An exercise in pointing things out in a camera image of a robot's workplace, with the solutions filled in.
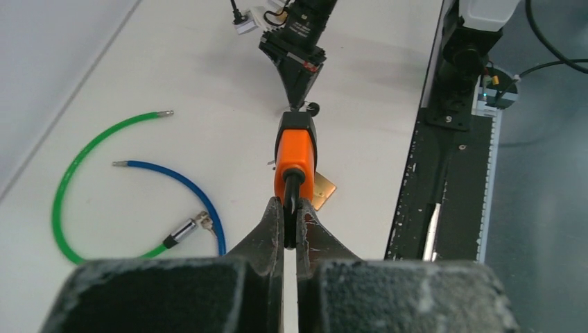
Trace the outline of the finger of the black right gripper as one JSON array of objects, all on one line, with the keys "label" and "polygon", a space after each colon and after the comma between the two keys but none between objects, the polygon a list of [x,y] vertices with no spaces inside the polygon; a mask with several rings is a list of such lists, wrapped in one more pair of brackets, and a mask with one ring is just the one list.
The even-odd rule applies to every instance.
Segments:
[{"label": "finger of the black right gripper", "polygon": [[305,98],[320,73],[320,67],[283,58],[276,68],[286,91],[290,110],[298,111],[304,105]]}]

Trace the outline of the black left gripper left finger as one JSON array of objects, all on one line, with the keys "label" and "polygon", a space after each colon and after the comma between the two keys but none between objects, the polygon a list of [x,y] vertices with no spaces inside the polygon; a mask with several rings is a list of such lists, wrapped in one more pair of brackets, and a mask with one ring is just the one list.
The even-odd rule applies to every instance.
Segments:
[{"label": "black left gripper left finger", "polygon": [[260,222],[221,257],[102,259],[66,280],[43,332],[282,332],[284,217]]}]

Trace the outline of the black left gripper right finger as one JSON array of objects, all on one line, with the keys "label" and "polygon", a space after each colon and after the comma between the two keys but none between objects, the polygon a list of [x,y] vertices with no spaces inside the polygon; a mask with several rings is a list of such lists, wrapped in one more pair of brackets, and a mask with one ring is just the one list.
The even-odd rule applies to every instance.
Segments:
[{"label": "black left gripper right finger", "polygon": [[362,260],[297,204],[301,332],[518,332],[503,285],[471,261]]}]

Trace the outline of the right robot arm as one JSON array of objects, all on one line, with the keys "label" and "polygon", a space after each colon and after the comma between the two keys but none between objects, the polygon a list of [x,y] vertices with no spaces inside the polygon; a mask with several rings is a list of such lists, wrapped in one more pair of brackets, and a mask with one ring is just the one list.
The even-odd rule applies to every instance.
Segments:
[{"label": "right robot arm", "polygon": [[326,60],[318,41],[335,5],[335,1],[286,1],[279,10],[263,14],[270,29],[261,35],[259,48],[276,67],[291,111],[302,108]]}]

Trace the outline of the orange black key fob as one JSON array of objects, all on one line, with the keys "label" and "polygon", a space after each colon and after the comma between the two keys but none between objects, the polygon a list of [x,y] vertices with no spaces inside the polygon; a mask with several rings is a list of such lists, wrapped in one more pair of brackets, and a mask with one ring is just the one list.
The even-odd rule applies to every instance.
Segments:
[{"label": "orange black key fob", "polygon": [[317,167],[316,130],[308,112],[284,112],[275,142],[275,195],[284,212],[284,245],[296,247],[297,209],[313,200]]}]

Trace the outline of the large brass padlock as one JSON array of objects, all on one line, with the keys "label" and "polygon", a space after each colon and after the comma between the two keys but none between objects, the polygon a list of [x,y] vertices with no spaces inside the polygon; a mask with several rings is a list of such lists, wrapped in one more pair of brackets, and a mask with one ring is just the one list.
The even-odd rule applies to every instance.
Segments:
[{"label": "large brass padlock", "polygon": [[320,210],[321,207],[329,200],[329,198],[336,191],[337,186],[324,177],[321,173],[315,172],[314,188],[313,188],[313,199],[312,205],[316,211]]}]

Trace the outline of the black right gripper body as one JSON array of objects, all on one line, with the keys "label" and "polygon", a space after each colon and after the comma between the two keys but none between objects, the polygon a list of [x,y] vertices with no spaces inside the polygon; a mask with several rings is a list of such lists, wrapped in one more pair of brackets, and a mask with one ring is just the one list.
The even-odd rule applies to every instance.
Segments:
[{"label": "black right gripper body", "polygon": [[305,51],[286,42],[276,32],[264,32],[260,39],[259,49],[275,65],[284,59],[289,59],[299,63],[304,69],[318,69],[327,59],[324,49],[315,46],[311,51]]}]

